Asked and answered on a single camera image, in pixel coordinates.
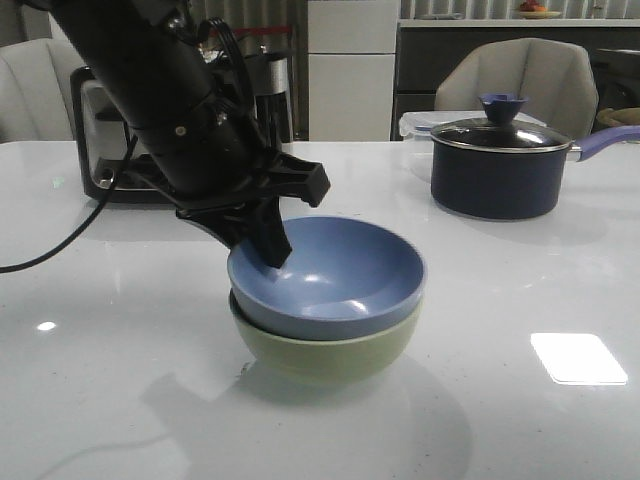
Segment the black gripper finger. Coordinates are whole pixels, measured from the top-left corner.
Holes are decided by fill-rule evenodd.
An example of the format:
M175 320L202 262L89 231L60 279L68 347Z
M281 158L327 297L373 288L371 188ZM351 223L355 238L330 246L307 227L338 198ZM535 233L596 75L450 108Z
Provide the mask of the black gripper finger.
M274 268L284 265L292 248L285 233L279 198L258 199L248 204L244 216L249 239L262 261Z

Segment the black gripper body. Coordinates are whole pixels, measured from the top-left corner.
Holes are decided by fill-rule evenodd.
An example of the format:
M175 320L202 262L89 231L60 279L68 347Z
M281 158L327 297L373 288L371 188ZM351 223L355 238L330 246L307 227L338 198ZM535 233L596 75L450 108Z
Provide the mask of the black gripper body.
M147 152L131 164L131 175L170 200L180 219L229 248L249 241L250 202L290 197L316 207L330 188L321 164L266 145L246 115L135 108L130 125Z

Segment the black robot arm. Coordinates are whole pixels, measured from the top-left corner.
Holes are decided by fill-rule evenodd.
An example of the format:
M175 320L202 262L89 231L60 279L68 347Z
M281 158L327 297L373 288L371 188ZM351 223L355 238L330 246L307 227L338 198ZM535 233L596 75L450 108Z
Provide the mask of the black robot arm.
M320 204L323 167L270 147L254 117L248 71L230 28L201 26L182 1L45 1L148 159L130 173L179 218L227 247L249 241L280 267L291 247L279 201Z

